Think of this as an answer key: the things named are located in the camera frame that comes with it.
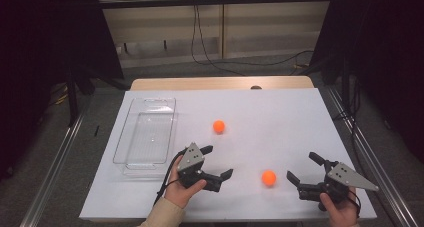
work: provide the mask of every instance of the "hand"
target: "hand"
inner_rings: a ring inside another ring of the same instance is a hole
[[[206,186],[206,180],[199,180],[190,188],[186,189],[178,181],[178,172],[177,166],[181,161],[182,156],[178,157],[171,169],[171,176],[169,177],[168,183],[171,183],[168,188],[166,188],[165,199],[171,201],[172,203],[179,206],[181,209],[184,209],[190,198],[202,190]]]
[[[349,189],[355,193],[355,188],[350,187]],[[357,223],[356,206],[353,203],[344,200],[343,202],[334,205],[328,194],[321,193],[319,197],[321,198],[322,204],[330,214],[330,226],[350,227]],[[355,201],[356,197],[349,192],[348,198]]]

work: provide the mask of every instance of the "clear plastic container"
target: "clear plastic container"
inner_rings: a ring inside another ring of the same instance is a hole
[[[123,174],[165,176],[172,159],[175,102],[175,98],[136,98],[131,102],[113,159]]]

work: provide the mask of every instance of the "orange ball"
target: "orange ball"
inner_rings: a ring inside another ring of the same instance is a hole
[[[277,180],[277,176],[275,175],[274,171],[266,170],[262,173],[262,182],[266,186],[273,186],[276,180]]]
[[[222,133],[224,129],[225,129],[224,121],[217,120],[213,123],[213,130],[215,130],[215,132]]]

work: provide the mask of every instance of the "wire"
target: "wire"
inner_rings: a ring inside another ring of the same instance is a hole
[[[231,72],[231,73],[234,73],[234,74],[246,76],[245,74],[242,74],[242,73],[239,73],[239,72],[236,72],[236,71],[232,71],[232,70],[229,70],[229,69],[224,69],[224,68],[218,67],[215,64],[242,64],[242,65],[252,65],[252,66],[272,66],[272,65],[282,64],[282,63],[288,62],[288,61],[290,61],[292,59],[295,59],[296,65],[297,65],[297,57],[299,55],[304,54],[304,53],[313,53],[314,52],[313,50],[305,50],[305,51],[302,51],[302,52],[299,52],[299,53],[295,54],[294,56],[292,56],[290,58],[284,59],[282,61],[278,61],[278,62],[274,62],[274,63],[267,63],[267,64],[264,64],[264,63],[248,63],[248,62],[239,62],[239,61],[211,61],[210,58],[209,58],[209,56],[208,56],[208,54],[207,54],[205,43],[203,41],[202,27],[201,27],[201,24],[200,24],[199,7],[197,5],[194,6],[194,12],[195,13],[194,13],[193,37],[192,37],[192,40],[191,40],[191,56],[192,56],[193,60],[196,63],[198,63],[198,64],[201,64],[201,65],[212,65],[212,66],[214,66],[215,68],[217,68],[219,70],[228,71],[228,72]],[[193,46],[194,46],[194,38],[195,38],[195,35],[196,35],[196,23],[197,23],[198,28],[199,28],[199,33],[200,33],[200,39],[201,39],[201,42],[202,42],[203,52],[205,54],[206,59],[208,60],[208,63],[199,62],[194,57]],[[296,71],[297,71],[297,69],[295,68],[295,70],[293,72],[291,72],[289,75],[293,75]]]
[[[349,104],[349,108],[352,108],[353,107],[353,110],[352,111],[350,109],[349,110],[343,110],[336,117],[334,117],[333,120],[338,119],[337,117],[338,116],[341,116],[341,115],[344,115],[344,116],[342,118],[339,118],[339,119],[350,118],[351,123],[352,123],[352,126],[350,127],[350,132],[351,132],[351,134],[350,134],[350,141],[351,141],[352,149],[353,149],[355,158],[356,158],[356,160],[358,162],[359,169],[361,170],[361,174],[366,179],[369,179],[367,173],[364,171],[364,167],[362,166],[361,159],[359,158],[358,150],[356,149],[356,144],[355,144],[355,135],[356,135],[356,128],[357,128],[356,115],[357,115],[357,113],[358,113],[358,111],[360,109],[360,106],[361,106],[361,92],[360,92],[360,90],[361,90],[361,85],[360,85],[360,82],[359,82],[358,78],[356,78],[355,79],[355,84],[354,84],[353,98],[351,100],[351,103]],[[395,221],[393,220],[393,218],[390,216],[388,210],[383,205],[383,202],[382,202],[380,196],[375,191],[373,191],[373,192],[374,192],[374,194],[375,194],[375,196],[377,198],[377,201],[379,202],[380,206],[383,208],[384,212],[386,213],[387,217],[389,218],[391,224],[393,226],[397,226],[395,224]]]
[[[169,182],[167,185],[166,185],[166,188],[168,188],[168,186],[170,186],[171,184],[173,184],[173,183],[175,183],[175,182],[177,182],[177,181],[179,181],[180,179],[176,179],[176,180],[173,180],[173,181],[171,181],[171,182]]]
[[[208,60],[208,64],[204,64],[201,63],[199,61],[196,60],[196,58],[194,57],[194,53],[193,53],[193,44],[194,44],[194,36],[196,35],[196,23],[198,23],[199,26],[199,32],[200,32],[200,39],[202,41],[202,46],[203,46],[203,52],[205,53],[206,59]],[[203,42],[203,33],[202,33],[202,29],[200,27],[200,14],[199,14],[199,7],[197,5],[194,6],[194,26],[193,26],[193,38],[191,39],[191,57],[193,58],[194,62],[201,64],[201,65],[212,65],[213,67],[215,67],[218,70],[223,70],[223,71],[227,71],[230,73],[234,73],[237,75],[241,75],[241,76],[246,76],[245,74],[239,73],[237,71],[233,71],[233,70],[229,70],[229,69],[224,69],[221,67],[216,66],[210,59],[209,56],[206,52],[206,47],[205,47],[205,43]]]
[[[161,196],[163,195],[163,193],[165,192],[166,188],[167,188],[170,184],[172,184],[172,183],[174,183],[174,182],[176,181],[176,180],[174,180],[174,181],[171,181],[169,184],[166,184],[166,181],[168,180],[168,177],[169,177],[169,173],[171,172],[171,169],[172,169],[172,167],[174,166],[175,161],[177,160],[177,158],[178,158],[180,155],[184,155],[184,153],[185,153],[186,151],[187,151],[187,149],[181,150],[181,151],[180,151],[180,152],[178,152],[178,153],[177,153],[177,155],[175,155],[175,157],[172,159],[171,164],[169,165],[168,170],[166,171],[165,178],[163,179],[162,186],[161,186],[160,190],[157,192],[157,196],[156,196],[155,202],[153,203],[153,206],[156,204],[156,202],[158,202],[158,200],[160,199],[160,197],[161,197]]]
[[[358,200],[358,202],[359,202],[359,204],[357,204],[356,203],[356,201],[354,201],[354,200],[352,200],[351,198],[349,198],[349,197],[347,197],[347,200],[350,202],[350,203],[352,203],[353,205],[355,205],[356,206],[356,217],[357,218],[359,218],[359,213],[361,212],[361,207],[362,207],[362,204],[361,204],[361,200],[359,199],[359,197],[355,194],[355,193],[353,193],[352,191],[350,191],[349,190],[349,192],[351,193],[351,194],[353,194],[354,196],[355,196],[355,198]]]

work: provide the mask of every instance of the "aluminum rail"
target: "aluminum rail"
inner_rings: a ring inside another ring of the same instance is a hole
[[[264,4],[264,3],[295,3],[295,2],[325,2],[330,0],[101,0],[99,2],[69,2],[51,3],[55,9],[124,9],[147,7],[172,7],[195,5],[230,5],[230,4]]]
[[[329,92],[338,111],[340,113],[343,113],[344,108],[339,93],[334,89],[334,87],[330,88]],[[344,118],[344,122],[346,124],[346,127],[351,132],[353,120],[351,118]],[[399,191],[393,184],[392,180],[387,175],[386,171],[380,164],[380,161],[378,160],[377,156],[375,155],[374,151],[372,150],[371,146],[369,145],[357,125],[355,125],[354,138],[357,143],[358,149],[360,150],[362,156],[365,158],[368,166],[370,167],[377,182],[379,183],[380,189],[384,192],[384,195],[389,201],[393,211],[397,215],[398,220],[400,221],[402,226],[419,226],[417,221],[412,216],[412,213],[409,210],[409,207],[406,204],[405,200],[402,198]]]
[[[59,147],[59,150],[56,154],[55,159],[53,160],[52,165],[50,166],[49,172],[44,178],[43,183],[41,184],[40,189],[38,190],[37,195],[31,203],[27,213],[25,214],[24,219],[21,222],[21,227],[35,227],[37,226],[41,215],[44,211],[44,208],[47,204],[47,201],[50,197],[50,194],[53,191],[54,185],[57,178],[59,177],[62,166],[65,162],[66,156],[71,149],[72,143],[78,133],[78,130],[81,126],[82,120],[88,110],[89,104],[91,102],[91,96],[86,97],[86,100],[83,102],[81,112],[74,124],[68,128],[68,131],[62,141],[62,144]]]

